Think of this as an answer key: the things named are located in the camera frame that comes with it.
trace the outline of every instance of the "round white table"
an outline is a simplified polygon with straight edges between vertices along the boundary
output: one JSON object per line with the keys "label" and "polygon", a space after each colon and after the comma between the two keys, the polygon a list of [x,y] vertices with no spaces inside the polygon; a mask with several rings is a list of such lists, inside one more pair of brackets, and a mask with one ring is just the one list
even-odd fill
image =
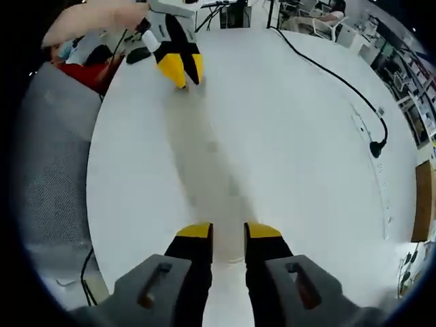
{"label": "round white table", "polygon": [[212,221],[219,255],[204,326],[252,326],[238,261],[239,226],[248,219],[280,230],[294,254],[338,278],[359,305],[377,305],[396,289],[396,246],[410,239],[416,205],[406,120],[361,58],[284,33],[384,109],[389,137],[380,158],[372,159],[359,128],[363,121],[382,139],[370,108],[273,30],[199,34],[206,79],[188,92],[152,58],[123,63],[95,124],[87,175],[91,238],[111,293],[120,276],[164,253],[183,226]]}

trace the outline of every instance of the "red object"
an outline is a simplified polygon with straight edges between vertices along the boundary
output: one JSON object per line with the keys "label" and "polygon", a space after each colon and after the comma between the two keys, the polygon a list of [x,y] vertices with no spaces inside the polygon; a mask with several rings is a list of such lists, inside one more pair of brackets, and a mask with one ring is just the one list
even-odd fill
{"label": "red object", "polygon": [[105,90],[103,90],[103,83],[101,80],[97,80],[97,77],[106,68],[106,65],[99,63],[92,66],[82,66],[76,63],[61,63],[57,67],[69,77],[101,94]]}

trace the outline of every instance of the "hand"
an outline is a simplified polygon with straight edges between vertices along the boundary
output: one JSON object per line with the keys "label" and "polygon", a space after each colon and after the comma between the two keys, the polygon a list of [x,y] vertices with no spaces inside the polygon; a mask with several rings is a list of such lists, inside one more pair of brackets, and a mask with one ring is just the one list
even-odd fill
{"label": "hand", "polygon": [[115,25],[134,31],[150,9],[148,3],[129,3],[115,10]]}

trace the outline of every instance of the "wooden cabinet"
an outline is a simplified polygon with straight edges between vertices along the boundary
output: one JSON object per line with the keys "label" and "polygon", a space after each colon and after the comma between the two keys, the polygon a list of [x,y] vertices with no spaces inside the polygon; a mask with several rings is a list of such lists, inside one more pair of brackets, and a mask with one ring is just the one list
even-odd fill
{"label": "wooden cabinet", "polygon": [[426,241],[436,212],[435,174],[430,161],[416,167],[416,214],[412,242]]}

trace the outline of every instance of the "gray chair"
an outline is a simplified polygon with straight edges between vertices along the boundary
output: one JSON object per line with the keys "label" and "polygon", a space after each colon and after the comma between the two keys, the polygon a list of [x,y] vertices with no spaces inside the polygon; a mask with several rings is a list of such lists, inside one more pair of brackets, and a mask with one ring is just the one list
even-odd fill
{"label": "gray chair", "polygon": [[[78,279],[91,249],[86,177],[99,95],[45,63],[18,111],[13,204],[37,270]],[[97,270],[95,260],[88,271]]]}

